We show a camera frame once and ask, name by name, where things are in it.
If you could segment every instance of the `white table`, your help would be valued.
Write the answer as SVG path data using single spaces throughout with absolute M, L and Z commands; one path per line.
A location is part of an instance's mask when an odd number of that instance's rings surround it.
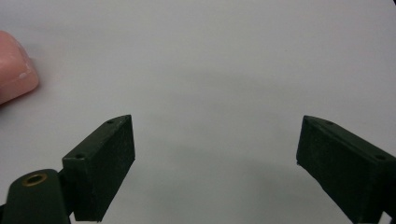
M 0 29 L 40 77 L 0 106 L 1 203 L 124 114 L 136 161 L 105 224 L 350 223 L 296 165 L 303 115 L 396 155 L 391 0 L 5 0 Z

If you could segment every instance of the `black plastic part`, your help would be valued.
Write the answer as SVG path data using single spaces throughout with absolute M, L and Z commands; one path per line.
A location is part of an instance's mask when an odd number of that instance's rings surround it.
M 58 173 L 40 170 L 14 181 L 2 224 L 69 224 Z
M 342 127 L 305 116 L 297 162 L 353 223 L 377 223 L 387 209 L 396 159 Z
M 64 156 L 64 178 L 76 187 L 77 221 L 102 220 L 133 162 L 129 115 L 108 120 Z

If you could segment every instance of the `screw hole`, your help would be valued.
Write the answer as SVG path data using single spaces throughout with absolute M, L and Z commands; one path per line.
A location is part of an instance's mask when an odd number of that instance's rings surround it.
M 34 185 L 40 184 L 41 182 L 44 182 L 46 179 L 47 179 L 46 174 L 30 175 L 23 180 L 22 184 L 25 187 L 32 187 Z
M 84 158 L 85 158 L 85 155 L 82 154 L 82 153 L 78 153 L 78 154 L 76 155 L 76 159 L 82 160 L 82 159 L 84 159 Z
M 376 155 L 375 157 L 381 161 L 384 161 L 386 159 L 384 156 L 381 155 Z

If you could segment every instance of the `pink soft object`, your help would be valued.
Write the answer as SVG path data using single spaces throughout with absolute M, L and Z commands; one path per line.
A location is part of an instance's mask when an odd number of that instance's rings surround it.
M 37 85 L 37 72 L 24 48 L 12 35 L 0 31 L 0 104 Z

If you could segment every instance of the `white surface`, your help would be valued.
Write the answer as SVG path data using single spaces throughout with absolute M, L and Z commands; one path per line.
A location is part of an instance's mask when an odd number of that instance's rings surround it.
M 40 87 L 0 107 L 0 202 L 132 114 L 103 223 L 349 223 L 296 165 L 303 115 L 396 155 L 391 0 L 1 1 Z

